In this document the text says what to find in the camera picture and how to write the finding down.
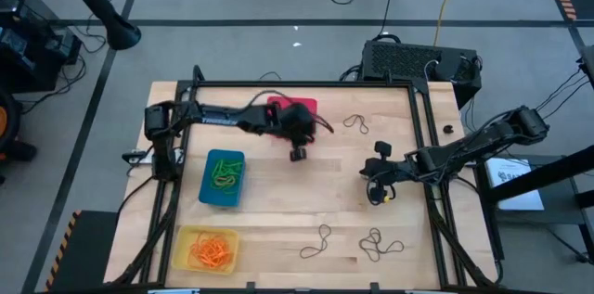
yellow cable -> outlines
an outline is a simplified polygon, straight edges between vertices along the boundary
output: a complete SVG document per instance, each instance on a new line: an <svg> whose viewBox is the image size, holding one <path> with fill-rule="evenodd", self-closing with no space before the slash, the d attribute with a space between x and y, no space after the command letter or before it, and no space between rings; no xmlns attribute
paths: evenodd
<svg viewBox="0 0 594 294"><path fill-rule="evenodd" d="M446 7L447 0L442 3L442 8L439 10L439 18L437 19L437 28L435 29L435 38L433 39L433 46L437 45L437 38L439 37L439 29L442 26L442 15L444 14L444 8Z"/></svg>

yellow tray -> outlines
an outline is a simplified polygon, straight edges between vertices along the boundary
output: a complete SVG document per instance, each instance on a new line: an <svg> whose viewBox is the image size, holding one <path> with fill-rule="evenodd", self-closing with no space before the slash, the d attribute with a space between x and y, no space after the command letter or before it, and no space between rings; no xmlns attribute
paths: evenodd
<svg viewBox="0 0 594 294"><path fill-rule="evenodd" d="M202 262L196 260L193 256L189 256L189 251L192 244L196 243L196 239L200 236L200 241L209 239L213 236L223 236L229 244L229 249L233 255L231 262L223 269L212 269L203 265ZM177 233L177 240L175 241L174 257L171 260L171 265L178 270L209 272L218 275L229 275L235 268L236 259L239 250L239 234L235 230L214 228L203 225L182 225Z"/></svg>

concrete floor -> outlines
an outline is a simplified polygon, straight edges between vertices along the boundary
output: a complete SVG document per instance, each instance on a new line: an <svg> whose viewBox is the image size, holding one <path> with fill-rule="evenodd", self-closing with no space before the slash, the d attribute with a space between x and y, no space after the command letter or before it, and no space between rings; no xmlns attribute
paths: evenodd
<svg viewBox="0 0 594 294"><path fill-rule="evenodd" d="M44 1L62 19L86 19L90 14L81 0ZM121 11L124 2L115 0L114 5ZM377 34L379 27L336 26L334 20L328 26L303 26L303 19L381 19L385 2L355 0L349 6L336 6L329 0L134 0L130 19L292 19L286 23L293 21L294 26L202 23L205 26L173 27L157 21L141 28L143 37L137 46L117 52L115 57L107 48L85 54L87 76L70 93L47 100L23 118L22 137L39 147L37 158L2 168L7 176L0 187L3 292L22 289L91 95L97 80L102 80L100 74L108 77L107 83L64 211L55 223L56 235L37 289L42 289L71 213L79 209L116 211L120 205L127 168L120 156L136 145L152 82L189 79L194 64L200 64L208 80L254 80L267 71L276 71L284 80L337 80L358 62L363 43ZM419 25L415 21L437 19L441 2L392 0L388 18L402 20L403 26L387 27L386 31L399 35L405 43L430 45L435 28L414 26ZM514 22L562 20L554 0L450 0L444 18L495 21L484 26L445 27L440 34L439 45L476 49L484 59L483 89L475 106L477 124L504 109L537 105L575 71L578 52L566 28L518 27ZM91 32L102 29L92 28ZM579 33L586 44L594 45L594 29L580 28ZM113 58L112 63L110 59L106 63L106 56ZM551 117L551 131L544 142L513 151L562 155L591 145L592 100L591 89L584 87ZM582 175L576 179L584 190L592 187L594 178ZM555 230L583 248L577 228L559 226ZM505 225L501 232L507 256L503 262L505 286L594 292L594 268L570 262L568 250L546 231ZM529 249L524 248L525 242L530 242Z"/></svg>

blue container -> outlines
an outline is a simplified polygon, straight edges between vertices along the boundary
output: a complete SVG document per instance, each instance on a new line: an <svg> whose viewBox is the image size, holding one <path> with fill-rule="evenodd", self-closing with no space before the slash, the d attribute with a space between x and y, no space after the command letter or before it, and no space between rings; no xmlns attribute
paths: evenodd
<svg viewBox="0 0 594 294"><path fill-rule="evenodd" d="M213 171L219 160L241 160L241 171L237 182L227 190L220 190L211 187ZM245 173L245 156L241 151L213 149L208 152L206 168L202 176L202 186L198 194L198 200L202 203L220 207L237 207L241 197L241 186L243 174Z"/></svg>

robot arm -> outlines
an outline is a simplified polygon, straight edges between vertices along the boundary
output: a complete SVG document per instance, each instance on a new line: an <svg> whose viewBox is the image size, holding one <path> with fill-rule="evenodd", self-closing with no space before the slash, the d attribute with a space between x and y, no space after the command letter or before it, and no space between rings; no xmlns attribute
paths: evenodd
<svg viewBox="0 0 594 294"><path fill-rule="evenodd" d="M382 141L375 145L380 159L367 159L360 171L368 178L368 198L379 205L388 197L385 187L412 180L439 185L458 173L464 164L497 154L513 144L532 145L542 141L549 131L535 109L525 106L498 114L473 134L445 146L423 147L405 154L404 161L390 161L392 147Z"/></svg>
<svg viewBox="0 0 594 294"><path fill-rule="evenodd" d="M173 109L177 109L178 118L171 122ZM246 133L271 134L288 139L292 144L291 161L306 159L304 146L314 141L316 123L334 133L326 121L310 113L301 103L291 103L285 109L276 104L250 103L238 109L204 105L197 101L161 102L145 109L145 137L153 143L152 167L156 179L173 180L177 176L174 136L192 123L239 127Z"/></svg>

